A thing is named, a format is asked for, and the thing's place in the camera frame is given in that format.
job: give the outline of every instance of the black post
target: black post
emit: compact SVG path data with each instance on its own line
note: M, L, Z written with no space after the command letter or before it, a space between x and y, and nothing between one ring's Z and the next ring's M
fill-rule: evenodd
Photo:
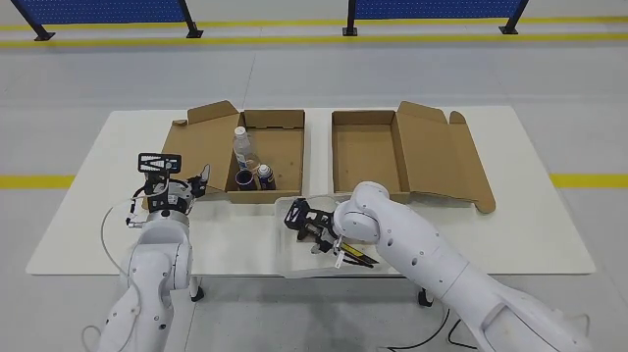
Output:
M26 20L26 22L30 25L32 30L34 30L35 33L37 33L37 38L35 38L35 41L50 40L50 38L55 35L55 32L48 32L46 31L46 29L43 28L43 26L41 26L41 24L37 24L32 19L30 14L26 11L26 9L22 6L19 0L11 0L11 2L16 7L16 9L18 9L18 12L20 12L22 17L24 17L24 19Z
M501 30L501 33L519 34L519 32L517 32L517 29L515 29L515 27L517 26L517 23L519 22L519 19L521 18L521 15L523 14L523 10L526 8L526 5L528 5L528 1L529 0L521 0L521 2L519 2L519 6L517 7L517 10L515 10L512 17L508 19L508 23L506 23L506 26L499 27L499 30Z
M349 0L348 15L346 17L346 27L342 29L342 36L357 36L355 25L355 5L357 0Z
M178 0L179 6L181 6L181 10L183 11L183 16L185 17L185 22L187 23L187 29L189 32L187 33L188 39L198 39L202 36L203 31L198 30L196 28L196 23L192 20L192 16L189 14L189 9L187 8L187 4L185 0Z

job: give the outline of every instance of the spray can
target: spray can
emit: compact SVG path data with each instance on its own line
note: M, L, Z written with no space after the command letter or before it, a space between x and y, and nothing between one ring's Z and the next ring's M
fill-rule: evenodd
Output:
M257 176L259 177L259 186L262 190L276 190L275 177L273 176L273 170L265 164L259 166L257 170Z

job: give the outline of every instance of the yellow floor line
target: yellow floor line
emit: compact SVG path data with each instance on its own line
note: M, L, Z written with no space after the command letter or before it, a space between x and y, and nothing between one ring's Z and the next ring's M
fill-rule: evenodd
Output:
M69 188L74 176L0 176L0 189ZM556 188L628 188L628 174L549 174Z
M529 33L502 34L390 34L357 37L331 36L246 36L205 37L186 39L123 38L123 39L51 39L50 41L0 40L0 48L89 48L89 47L171 47L239 44L348 44L348 43L478 43L478 42L600 42L626 41L628 33Z
M1 175L0 189L69 188L74 179L71 175Z
M507 19L394 19L394 20L356 20L360 25L505 25ZM531 17L523 18L521 24L603 24L628 23L628 17ZM224 22L196 22L203 28L212 27L252 27L252 26L324 26L346 25L346 19L330 20L252 20ZM186 27L185 23L131 23L131 24L58 24L45 25L48 30L64 29L167 29ZM2 31L30 30L28 25L0 25Z
M557 188L628 188L628 174L550 174Z

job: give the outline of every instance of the bottle cap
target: bottle cap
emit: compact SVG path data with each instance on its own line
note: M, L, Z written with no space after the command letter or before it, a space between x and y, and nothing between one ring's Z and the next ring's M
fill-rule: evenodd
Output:
M246 128L238 126L235 128L234 133L236 137L244 137L246 136Z
M259 174L260 176L269 175L270 173L271 168L265 164L262 164L261 166L259 166L259 169L257 169L257 174Z

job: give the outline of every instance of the clear plastic container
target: clear plastic container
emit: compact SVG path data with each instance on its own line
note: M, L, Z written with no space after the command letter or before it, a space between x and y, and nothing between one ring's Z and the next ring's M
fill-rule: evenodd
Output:
M397 275L397 272L379 256L373 244L365 244L351 240L345 240L356 249L362 251L369 257L378 261L379 264L374 269L360 266L342 264L340 269L335 268L336 256L334 253L312 254L314 240L296 240L297 231L289 229L284 224L284 219L288 214L294 199L298 197L284 197L275 201L275 218L277 232L276 266L277 273L286 278L303 277L325 277L334 275ZM307 198L307 202L312 208L325 212L333 212L337 203L346 201L349 198L345 194L321 195Z
M246 128L238 126L234 130L234 153L237 164L241 170L249 170L254 174L259 169L259 157L255 153L255 147Z

